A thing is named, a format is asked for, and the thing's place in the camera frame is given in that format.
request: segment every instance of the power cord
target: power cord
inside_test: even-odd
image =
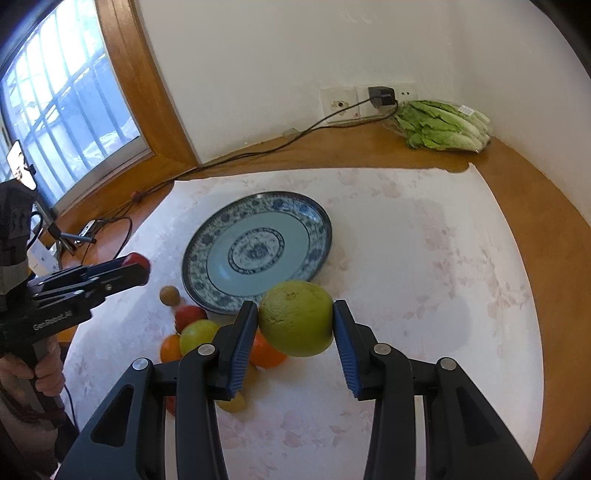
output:
[[[39,212],[33,212],[31,214],[31,219],[33,219],[34,216],[38,216],[41,219],[41,222],[39,222],[39,228],[37,229],[37,232],[35,233],[35,235],[31,239],[31,241],[27,244],[27,250],[29,250],[33,246],[33,244],[39,238],[39,235],[41,235],[41,230],[42,230],[41,227],[42,227],[42,223],[43,223],[43,217],[42,217],[42,215]]]
[[[127,208],[127,211],[125,213],[127,214],[127,212],[130,209],[131,209],[131,205]],[[92,238],[96,238],[96,236],[98,235],[98,233],[106,225],[108,225],[109,223],[119,222],[120,220],[127,220],[129,222],[129,228],[127,230],[127,234],[125,235],[125,239],[123,240],[123,242],[121,243],[121,246],[117,250],[117,253],[113,256],[113,258],[111,260],[114,260],[115,258],[117,258],[119,256],[119,254],[123,250],[124,246],[127,244],[127,242],[129,242],[129,239],[131,238],[131,233],[134,230],[134,221],[131,219],[131,217],[128,216],[128,215],[121,215],[121,216],[115,216],[115,217],[111,217],[111,218],[107,218],[107,219],[99,219],[99,220],[97,220],[97,222],[99,222],[100,225],[97,228],[96,232],[92,235]],[[84,260],[86,259],[86,255],[88,254],[88,250],[90,248],[90,245],[91,244],[88,244],[86,246],[86,250],[84,251],[84,255],[82,256],[82,260],[80,260],[80,265],[84,265]]]
[[[80,431],[80,427],[78,426],[78,419],[76,418],[76,412],[74,411],[74,401],[72,400],[72,394],[68,389],[68,386],[64,384],[64,388],[66,389],[66,393],[68,394],[68,398],[70,399],[70,410],[72,411],[72,421],[74,422],[74,426],[78,432]]]
[[[254,152],[244,152],[244,153],[240,153],[237,155],[233,155],[231,157],[225,158],[224,160],[221,160],[219,162],[216,163],[208,163],[206,165],[203,166],[199,166],[199,167],[195,167],[195,168],[191,168],[190,170],[181,173],[180,175],[175,176],[172,179],[169,180],[165,180],[161,183],[158,183],[157,185],[155,185],[154,187],[146,190],[145,192],[142,192],[138,195],[136,195],[132,200],[126,202],[123,204],[123,206],[121,206],[119,208],[119,210],[113,214],[112,217],[108,218],[108,219],[101,219],[98,220],[99,222],[103,222],[102,225],[100,225],[100,227],[98,228],[98,230],[95,232],[95,234],[93,235],[92,238],[95,238],[96,235],[99,233],[99,231],[107,224],[107,223],[113,223],[113,222],[117,222],[119,220],[123,220],[123,219],[127,219],[129,220],[129,229],[128,229],[128,233],[125,236],[125,239],[121,245],[121,247],[119,248],[119,250],[117,251],[117,254],[114,256],[114,259],[117,258],[119,256],[119,254],[121,253],[121,250],[123,250],[123,247],[127,244],[127,242],[129,241],[129,238],[131,237],[131,232],[133,231],[133,221],[132,219],[127,216],[127,212],[129,212],[129,210],[131,209],[131,207],[133,207],[133,205],[141,202],[141,200],[143,200],[144,198],[148,197],[149,195],[152,195],[156,192],[158,192],[159,190],[165,188],[166,186],[170,185],[171,183],[174,183],[177,180],[182,180],[183,177],[186,177],[188,175],[194,174],[194,173],[200,173],[202,171],[205,170],[209,170],[210,168],[213,167],[219,167],[221,165],[225,165],[227,163],[230,162],[234,162],[236,160],[241,160],[243,158],[250,158],[250,157],[259,157],[261,155],[268,155],[271,153],[275,153],[279,150],[283,150],[284,148],[289,147],[291,144],[297,142],[298,140],[304,138],[306,135],[311,134],[312,132],[316,131],[316,130],[321,130],[321,129],[325,129],[325,128],[351,128],[351,127],[358,127],[360,125],[367,125],[367,124],[372,124],[374,122],[381,122],[382,120],[386,120],[390,117],[392,117],[393,115],[396,114],[396,112],[398,111],[398,101],[395,100],[394,105],[392,105],[392,111],[389,112],[387,115],[383,115],[380,117],[376,117],[376,118],[372,118],[370,120],[365,120],[365,121],[357,121],[357,122],[351,122],[349,124],[346,125],[325,125],[323,127],[318,127],[321,123],[325,122],[326,120],[339,115],[343,112],[346,112],[347,110],[351,110],[352,108],[355,108],[359,105],[363,105],[364,103],[367,102],[371,102],[372,100],[376,99],[378,97],[374,97],[371,96],[370,98],[367,98],[366,100],[362,100],[361,102],[357,102],[354,103],[353,105],[349,105],[345,108],[342,108],[340,110],[337,110],[334,113],[331,113],[330,115],[325,116],[323,119],[317,121],[315,124],[313,124],[312,126],[306,128],[304,131],[298,133],[294,138],[292,138],[291,140],[288,140],[287,142],[285,142],[282,145],[279,145],[278,147],[274,147],[274,148],[269,148],[267,150],[261,150],[261,151],[254,151]],[[82,256],[82,260],[80,262],[81,265],[84,264],[84,260],[86,259],[86,254],[88,253],[88,250],[90,248],[90,244],[86,247],[86,250],[84,252],[84,256]]]
[[[182,178],[185,177],[185,176],[187,176],[187,175],[191,175],[191,174],[194,174],[194,173],[200,173],[202,171],[209,170],[210,168],[219,167],[221,165],[225,165],[227,163],[230,163],[230,162],[233,162],[233,161],[236,161],[236,160],[241,160],[243,158],[259,157],[261,155],[268,155],[268,154],[271,154],[271,153],[275,153],[275,152],[277,152],[279,150],[282,150],[282,149],[288,147],[289,145],[297,142],[298,140],[304,138],[306,135],[309,135],[309,134],[311,134],[312,132],[314,132],[316,130],[321,130],[321,129],[325,129],[325,128],[351,128],[351,127],[358,127],[360,125],[372,124],[374,122],[381,122],[382,120],[386,120],[386,119],[392,117],[398,111],[398,101],[395,100],[395,103],[392,106],[392,111],[389,112],[387,115],[376,117],[376,118],[372,118],[370,120],[365,120],[365,121],[351,122],[351,123],[346,124],[346,125],[325,125],[323,127],[318,127],[318,125],[320,125],[322,122],[325,122],[329,118],[332,118],[332,117],[334,117],[336,115],[339,115],[340,113],[346,112],[347,110],[351,110],[352,108],[355,108],[355,107],[357,107],[359,105],[363,105],[364,103],[371,102],[371,100],[374,100],[375,98],[377,98],[377,97],[367,98],[366,100],[362,100],[361,102],[354,103],[353,105],[349,105],[349,106],[347,106],[345,108],[342,108],[341,110],[338,110],[338,111],[336,111],[334,113],[331,113],[330,115],[325,116],[322,120],[317,121],[314,125],[308,127],[304,131],[302,131],[299,134],[297,134],[294,138],[292,138],[291,140],[287,141],[283,145],[279,145],[278,147],[274,147],[274,148],[270,148],[268,150],[262,150],[262,151],[244,152],[244,153],[240,153],[240,154],[237,154],[237,155],[233,155],[233,156],[231,156],[229,158],[226,158],[226,159],[224,159],[222,161],[219,161],[219,162],[216,162],[216,163],[208,163],[208,164],[203,165],[203,166],[192,168],[191,170],[188,170],[188,171],[186,171],[184,173],[181,173],[180,175],[177,175],[176,177],[174,177],[174,178],[172,178],[170,180],[165,180],[165,181],[163,181],[163,182],[155,185],[154,187],[146,190],[145,192],[140,193],[134,199],[132,199],[130,202],[127,202],[126,204],[124,204],[124,206],[122,208],[125,208],[125,206],[128,205],[128,204],[139,203],[141,200],[143,200],[147,196],[152,195],[153,193],[158,192],[159,190],[163,189],[165,186],[168,186],[168,185],[170,185],[171,183],[174,183],[177,180],[182,180]]]

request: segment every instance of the white wall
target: white wall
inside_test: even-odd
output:
[[[305,128],[320,89],[397,80],[483,110],[591,222],[591,80],[529,0],[139,0],[202,161]]]

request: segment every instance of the blue and white plate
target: blue and white plate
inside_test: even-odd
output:
[[[264,192],[211,216],[183,258],[183,283],[205,309],[234,314],[286,280],[309,280],[330,250],[324,209],[298,193]]]

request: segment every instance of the label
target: label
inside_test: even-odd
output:
[[[463,113],[464,115],[467,116],[472,116],[474,115],[474,110],[472,110],[469,106],[466,105],[462,105],[459,109],[457,109],[459,112]]]
[[[35,331],[41,330],[42,328],[49,327],[50,325],[53,325],[54,323],[57,323],[57,322],[61,322],[62,320],[65,320],[66,318],[71,317],[73,315],[74,314],[72,313],[71,310],[66,310],[64,313],[60,313],[56,317],[47,319],[44,322],[37,323],[36,325],[33,325],[33,330],[35,330]]]

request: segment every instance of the red apple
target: red apple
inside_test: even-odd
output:
[[[126,267],[127,265],[134,265],[139,264],[146,269],[148,273],[150,273],[150,261],[145,258],[143,255],[139,253],[133,252],[125,257],[123,263],[121,264],[122,267]]]
[[[187,325],[207,318],[207,313],[196,305],[183,305],[174,313],[174,327],[181,333]]]

